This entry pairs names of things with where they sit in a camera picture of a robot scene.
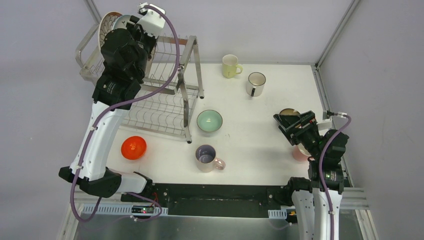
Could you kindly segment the watermelon pattern round plate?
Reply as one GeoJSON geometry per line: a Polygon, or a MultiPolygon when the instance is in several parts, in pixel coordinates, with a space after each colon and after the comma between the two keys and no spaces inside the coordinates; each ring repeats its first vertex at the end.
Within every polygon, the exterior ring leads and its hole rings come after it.
{"type": "Polygon", "coordinates": [[[116,19],[111,29],[127,29],[133,25],[134,24],[131,22],[131,15],[122,15],[116,19]]]}

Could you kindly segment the floral petal brown-rim plate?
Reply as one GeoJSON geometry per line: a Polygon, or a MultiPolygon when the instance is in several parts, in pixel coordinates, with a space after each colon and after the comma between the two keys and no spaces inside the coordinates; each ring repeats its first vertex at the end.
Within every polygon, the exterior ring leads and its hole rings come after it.
{"type": "Polygon", "coordinates": [[[98,50],[101,50],[101,47],[104,45],[105,38],[107,33],[109,33],[115,22],[119,17],[121,17],[122,14],[116,11],[108,12],[106,15],[103,16],[103,18],[100,21],[100,24],[98,26],[98,33],[97,33],[97,39],[98,39],[98,50]]]}

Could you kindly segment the mint green bowl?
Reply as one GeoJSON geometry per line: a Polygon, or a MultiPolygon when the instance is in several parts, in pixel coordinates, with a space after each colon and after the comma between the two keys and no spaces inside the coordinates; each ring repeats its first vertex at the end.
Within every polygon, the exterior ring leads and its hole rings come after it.
{"type": "Polygon", "coordinates": [[[218,131],[223,125],[222,115],[213,109],[202,111],[196,118],[197,126],[206,133],[218,131]]]}

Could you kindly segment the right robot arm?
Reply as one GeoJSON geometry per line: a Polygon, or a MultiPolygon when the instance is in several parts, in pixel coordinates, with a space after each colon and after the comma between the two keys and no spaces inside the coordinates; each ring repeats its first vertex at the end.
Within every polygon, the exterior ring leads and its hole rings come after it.
{"type": "Polygon", "coordinates": [[[286,108],[273,118],[293,146],[302,145],[309,153],[308,178],[291,177],[273,194],[281,206],[296,211],[299,236],[302,240],[337,240],[339,238],[340,205],[344,192],[344,175],[340,164],[349,136],[342,131],[352,119],[346,113],[326,111],[324,118],[345,118],[340,129],[329,129],[320,135],[313,111],[299,113],[286,108]]]}

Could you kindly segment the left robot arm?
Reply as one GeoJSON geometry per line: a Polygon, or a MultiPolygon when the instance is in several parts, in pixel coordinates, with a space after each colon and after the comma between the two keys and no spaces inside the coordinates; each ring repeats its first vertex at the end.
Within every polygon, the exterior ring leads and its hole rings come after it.
{"type": "Polygon", "coordinates": [[[140,202],[152,198],[153,189],[139,173],[122,173],[106,166],[119,126],[128,115],[146,77],[148,61],[165,21],[119,17],[99,38],[104,70],[95,84],[91,116],[74,161],[59,170],[59,177],[83,192],[108,198],[133,192],[140,202]]]}

